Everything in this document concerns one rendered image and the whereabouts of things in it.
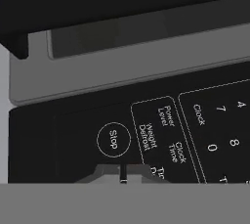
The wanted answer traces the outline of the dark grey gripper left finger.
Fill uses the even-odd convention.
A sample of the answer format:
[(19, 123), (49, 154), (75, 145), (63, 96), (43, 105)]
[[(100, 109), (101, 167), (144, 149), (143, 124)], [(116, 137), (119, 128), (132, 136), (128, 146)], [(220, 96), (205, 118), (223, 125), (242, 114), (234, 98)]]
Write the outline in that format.
[(120, 172), (119, 164), (99, 164), (94, 172), (87, 177), (81, 178), (77, 181), (78, 184), (87, 184), (87, 183), (102, 183), (106, 178), (115, 176), (118, 177)]

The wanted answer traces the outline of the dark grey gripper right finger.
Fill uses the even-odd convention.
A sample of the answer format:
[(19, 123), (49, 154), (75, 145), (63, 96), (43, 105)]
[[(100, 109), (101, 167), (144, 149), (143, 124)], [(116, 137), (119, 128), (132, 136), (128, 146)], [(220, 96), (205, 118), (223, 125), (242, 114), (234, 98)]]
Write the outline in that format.
[(151, 174), (149, 166), (144, 164), (128, 164), (127, 180), (129, 184), (151, 183)]

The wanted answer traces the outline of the grey microwave door with window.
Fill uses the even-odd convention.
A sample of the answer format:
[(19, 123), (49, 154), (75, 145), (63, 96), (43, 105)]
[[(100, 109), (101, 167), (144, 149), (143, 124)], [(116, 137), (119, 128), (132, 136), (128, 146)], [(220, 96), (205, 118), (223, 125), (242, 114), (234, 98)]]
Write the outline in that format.
[(31, 33), (10, 59), (22, 106), (250, 61), (250, 0), (216, 0)]

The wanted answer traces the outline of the black microwave oven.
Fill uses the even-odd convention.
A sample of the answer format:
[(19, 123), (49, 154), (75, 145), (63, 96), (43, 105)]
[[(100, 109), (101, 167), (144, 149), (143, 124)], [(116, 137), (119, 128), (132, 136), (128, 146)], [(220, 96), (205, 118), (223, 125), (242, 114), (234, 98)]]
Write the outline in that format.
[(77, 183), (99, 164), (151, 183), (250, 184), (250, 61), (16, 107), (8, 180)]

